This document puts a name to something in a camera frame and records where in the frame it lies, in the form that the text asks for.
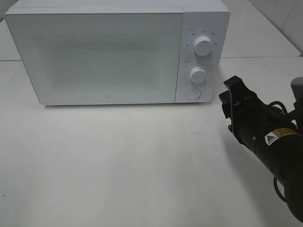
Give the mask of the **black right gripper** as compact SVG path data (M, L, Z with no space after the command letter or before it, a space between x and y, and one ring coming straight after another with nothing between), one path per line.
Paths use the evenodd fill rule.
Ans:
M219 95L225 118L231 120L230 132L238 140L241 139L240 127L242 121L251 111L263 106L257 94L249 90L238 76L233 76L223 82L227 90Z

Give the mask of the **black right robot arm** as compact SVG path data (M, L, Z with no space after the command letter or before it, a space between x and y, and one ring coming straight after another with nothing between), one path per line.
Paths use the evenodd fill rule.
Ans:
M294 217L303 220L303 78L291 81L294 110L279 101L263 103L242 79L224 81L219 95L229 131L274 176L274 189Z

